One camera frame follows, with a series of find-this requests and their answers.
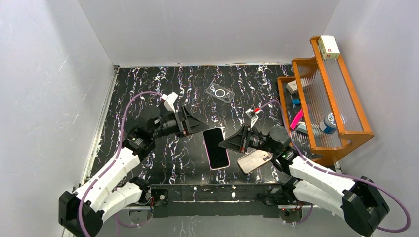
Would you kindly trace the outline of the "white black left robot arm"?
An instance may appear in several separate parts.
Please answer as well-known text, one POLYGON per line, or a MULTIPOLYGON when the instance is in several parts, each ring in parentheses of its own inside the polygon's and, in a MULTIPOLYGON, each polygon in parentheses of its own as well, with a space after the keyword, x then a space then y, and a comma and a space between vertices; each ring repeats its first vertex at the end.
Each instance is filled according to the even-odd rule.
POLYGON ((202 132, 208 125, 185 107, 168 111, 160 105, 146 107, 135 120, 124 124, 121 150, 116 152, 88 182, 59 198, 58 223, 77 237, 94 237, 103 223, 124 207, 151 200, 150 184, 133 177, 121 188, 118 183, 155 149, 156 139, 179 138, 202 132))

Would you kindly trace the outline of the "grey white small box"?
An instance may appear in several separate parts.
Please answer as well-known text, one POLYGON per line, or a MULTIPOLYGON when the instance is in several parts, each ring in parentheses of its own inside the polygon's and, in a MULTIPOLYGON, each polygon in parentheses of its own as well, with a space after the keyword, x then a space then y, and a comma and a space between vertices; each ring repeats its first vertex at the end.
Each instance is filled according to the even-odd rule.
POLYGON ((298 93, 297 82, 294 80, 294 81, 291 81, 291 82, 287 83, 286 89, 288 90, 288 92, 290 94, 296 94, 296 93, 298 93))

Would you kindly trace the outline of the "blue white tape roll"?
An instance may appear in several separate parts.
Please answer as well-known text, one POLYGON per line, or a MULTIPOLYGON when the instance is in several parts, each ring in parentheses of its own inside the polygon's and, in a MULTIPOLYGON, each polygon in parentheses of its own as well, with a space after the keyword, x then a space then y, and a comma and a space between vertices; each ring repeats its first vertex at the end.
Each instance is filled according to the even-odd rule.
POLYGON ((333 134, 337 131, 335 117, 333 113, 329 113, 319 124, 320 130, 325 134, 333 134))

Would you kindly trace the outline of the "light blue eraser block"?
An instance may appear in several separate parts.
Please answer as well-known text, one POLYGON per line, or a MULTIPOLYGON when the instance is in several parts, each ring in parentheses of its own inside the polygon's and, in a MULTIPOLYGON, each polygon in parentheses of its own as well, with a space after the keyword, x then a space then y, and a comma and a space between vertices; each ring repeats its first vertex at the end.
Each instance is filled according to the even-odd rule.
POLYGON ((299 122, 296 129, 297 129, 297 131, 299 131, 301 133, 308 134, 307 126, 306 126, 305 122, 302 122, 302 121, 299 122))

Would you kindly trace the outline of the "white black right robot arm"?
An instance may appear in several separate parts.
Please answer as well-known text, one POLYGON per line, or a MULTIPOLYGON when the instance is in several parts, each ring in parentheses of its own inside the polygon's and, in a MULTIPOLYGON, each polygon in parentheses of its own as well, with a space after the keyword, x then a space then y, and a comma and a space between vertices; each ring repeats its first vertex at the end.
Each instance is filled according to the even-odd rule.
POLYGON ((274 167, 290 176, 279 188, 258 194, 266 205, 308 202, 341 217, 349 227, 363 236, 371 236, 390 208, 370 179, 359 181, 340 177, 297 153, 282 126, 274 126, 268 134, 243 125, 239 131, 219 143, 219 146, 244 153, 248 148, 272 154, 274 167))

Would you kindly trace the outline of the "beige phone case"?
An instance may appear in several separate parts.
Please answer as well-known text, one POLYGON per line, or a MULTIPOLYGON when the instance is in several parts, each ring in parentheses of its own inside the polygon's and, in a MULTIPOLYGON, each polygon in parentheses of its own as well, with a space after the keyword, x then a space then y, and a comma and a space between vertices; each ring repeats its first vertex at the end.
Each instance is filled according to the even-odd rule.
POLYGON ((262 150, 253 150, 237 159, 239 168, 249 174, 259 167, 267 164, 272 159, 272 154, 262 150))

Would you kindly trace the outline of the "pink highlighter marker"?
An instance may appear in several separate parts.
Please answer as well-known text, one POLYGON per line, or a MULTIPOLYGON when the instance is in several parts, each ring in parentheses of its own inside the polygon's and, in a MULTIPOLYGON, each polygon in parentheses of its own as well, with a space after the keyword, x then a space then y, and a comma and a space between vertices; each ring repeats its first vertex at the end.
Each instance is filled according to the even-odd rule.
POLYGON ((300 109, 299 112, 295 115, 292 122, 290 123, 290 129, 295 130, 298 126, 298 123, 301 122, 303 117, 304 117, 303 109, 300 109))

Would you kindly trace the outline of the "white box with red label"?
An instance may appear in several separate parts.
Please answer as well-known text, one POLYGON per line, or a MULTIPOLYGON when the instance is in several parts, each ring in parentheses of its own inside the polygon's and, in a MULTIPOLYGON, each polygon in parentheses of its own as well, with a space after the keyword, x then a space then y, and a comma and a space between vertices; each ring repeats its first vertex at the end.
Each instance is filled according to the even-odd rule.
POLYGON ((320 35, 318 46, 324 60, 337 60, 340 56, 340 50, 338 48, 336 39, 332 35, 320 35))

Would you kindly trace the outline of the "orange wooden shelf rack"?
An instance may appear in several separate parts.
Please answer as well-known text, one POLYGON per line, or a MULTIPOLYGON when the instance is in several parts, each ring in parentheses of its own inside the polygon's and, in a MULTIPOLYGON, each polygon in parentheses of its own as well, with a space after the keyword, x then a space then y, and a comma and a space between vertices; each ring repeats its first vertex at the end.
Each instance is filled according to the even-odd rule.
POLYGON ((307 156, 321 165, 332 165, 374 137, 356 89, 342 56, 337 60, 324 60, 318 46, 320 36, 313 36, 310 44, 314 56, 292 60, 293 76, 277 78, 279 99, 284 115, 284 125, 290 127, 295 113, 291 111, 291 94, 287 83, 296 81, 298 97, 303 109, 303 120, 308 134, 291 137, 300 142, 307 156), (325 134, 319 124, 333 113, 337 131, 325 134))

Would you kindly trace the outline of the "clear magsafe phone case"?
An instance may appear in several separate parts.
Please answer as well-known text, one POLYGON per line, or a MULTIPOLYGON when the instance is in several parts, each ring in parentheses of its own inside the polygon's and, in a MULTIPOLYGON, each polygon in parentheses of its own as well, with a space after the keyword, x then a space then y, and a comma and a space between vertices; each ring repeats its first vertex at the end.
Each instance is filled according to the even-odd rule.
POLYGON ((205 93, 212 96, 224 103, 231 103, 234 100, 235 93, 229 89, 226 89, 218 84, 211 83, 206 89, 205 93))

